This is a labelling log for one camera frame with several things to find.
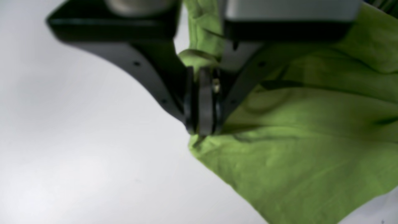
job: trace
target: screw hole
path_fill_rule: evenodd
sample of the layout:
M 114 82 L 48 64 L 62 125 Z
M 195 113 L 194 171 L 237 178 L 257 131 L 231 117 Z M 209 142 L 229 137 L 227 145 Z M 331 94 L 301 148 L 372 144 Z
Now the screw hole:
M 262 68 L 266 65 L 265 61 L 261 61 L 260 63 L 258 63 L 258 67 Z

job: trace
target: white surface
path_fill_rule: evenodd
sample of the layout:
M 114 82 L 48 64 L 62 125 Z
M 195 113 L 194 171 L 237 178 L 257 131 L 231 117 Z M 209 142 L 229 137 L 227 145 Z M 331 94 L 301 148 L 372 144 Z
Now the white surface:
M 60 3 L 0 1 L 0 223 L 265 223 L 140 84 L 55 40 Z
M 362 0 L 228 0 L 231 21 L 352 22 Z

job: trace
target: robotic arm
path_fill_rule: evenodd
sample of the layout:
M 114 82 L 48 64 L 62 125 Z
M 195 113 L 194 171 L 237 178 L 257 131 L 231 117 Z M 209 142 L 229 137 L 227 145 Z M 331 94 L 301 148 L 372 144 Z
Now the robotic arm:
M 191 134 L 218 134 L 274 69 L 339 41 L 361 0 L 218 0 L 226 38 L 220 66 L 193 68 L 175 53 L 181 0 L 69 0 L 47 23 L 62 42 L 94 53 L 140 82 Z

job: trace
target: green shirt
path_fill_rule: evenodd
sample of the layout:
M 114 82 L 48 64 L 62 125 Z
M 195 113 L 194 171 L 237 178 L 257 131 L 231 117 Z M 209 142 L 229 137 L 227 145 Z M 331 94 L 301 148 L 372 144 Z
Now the green shirt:
M 217 66 L 224 41 L 217 1 L 185 4 L 191 45 L 182 61 L 196 71 Z M 269 74 L 222 135 L 192 136 L 189 148 L 270 224 L 336 224 L 391 191 L 398 185 L 398 21 L 363 3 L 343 41 Z

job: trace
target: green cloth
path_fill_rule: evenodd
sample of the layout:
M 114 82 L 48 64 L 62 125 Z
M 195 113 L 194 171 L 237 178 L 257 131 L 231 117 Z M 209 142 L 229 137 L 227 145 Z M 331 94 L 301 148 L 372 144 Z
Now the green cloth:
M 216 66 L 216 0 L 186 0 L 186 65 Z M 275 84 L 276 77 L 284 74 Z M 295 85 L 283 87 L 290 81 Z M 270 224 L 336 224 L 398 185 L 398 21 L 363 3 L 347 37 L 270 74 L 192 154 Z

